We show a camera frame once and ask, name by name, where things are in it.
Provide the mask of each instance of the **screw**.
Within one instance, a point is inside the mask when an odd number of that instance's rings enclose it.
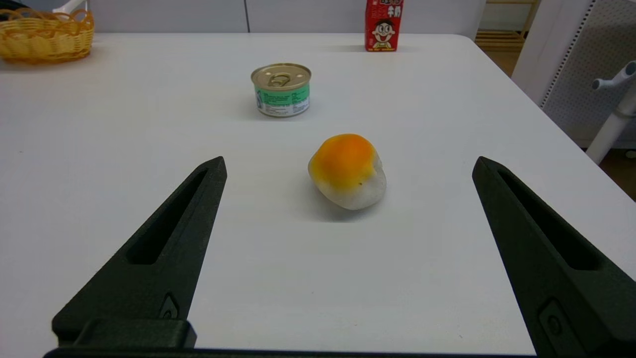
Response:
[[[559,322],[558,318],[555,316],[548,317],[548,329],[550,330],[550,333],[555,336],[561,335],[561,332],[563,331],[561,328],[561,322]]]

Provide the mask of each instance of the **cartoon face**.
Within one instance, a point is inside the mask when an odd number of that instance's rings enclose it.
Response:
[[[395,35],[393,23],[388,20],[381,20],[375,25],[375,30],[371,32],[378,42],[389,42],[391,36]]]

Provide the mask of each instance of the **can lid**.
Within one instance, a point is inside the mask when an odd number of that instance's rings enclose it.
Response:
[[[306,85],[312,72],[299,64],[271,64],[252,72],[252,82],[266,90],[294,90]]]

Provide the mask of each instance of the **green label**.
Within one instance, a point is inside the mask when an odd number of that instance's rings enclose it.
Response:
[[[270,106],[291,106],[301,103],[309,97],[309,83],[297,90],[287,92],[264,90],[255,87],[257,95],[260,96],[261,102]]]

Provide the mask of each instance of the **perforated panel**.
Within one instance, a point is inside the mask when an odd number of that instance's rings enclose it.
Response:
[[[614,77],[634,59],[636,3],[592,1],[541,107],[570,138],[581,145],[588,144],[629,86],[594,91],[592,81]],[[636,121],[625,129],[619,141],[636,143]]]

